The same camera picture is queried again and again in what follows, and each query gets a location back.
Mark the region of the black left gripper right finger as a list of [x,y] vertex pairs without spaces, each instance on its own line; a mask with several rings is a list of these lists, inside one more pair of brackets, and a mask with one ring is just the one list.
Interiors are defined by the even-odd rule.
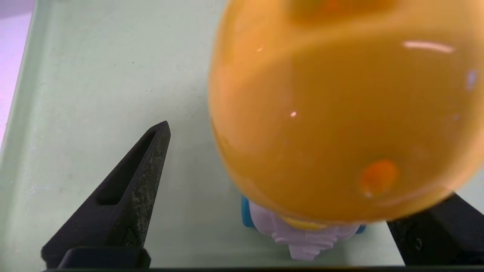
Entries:
[[483,264],[484,216],[457,194],[387,225],[407,266]]

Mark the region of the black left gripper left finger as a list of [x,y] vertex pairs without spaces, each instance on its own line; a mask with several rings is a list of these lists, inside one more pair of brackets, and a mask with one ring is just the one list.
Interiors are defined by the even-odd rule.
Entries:
[[168,122],[152,126],[43,246],[44,261],[76,247],[142,247],[171,139]]

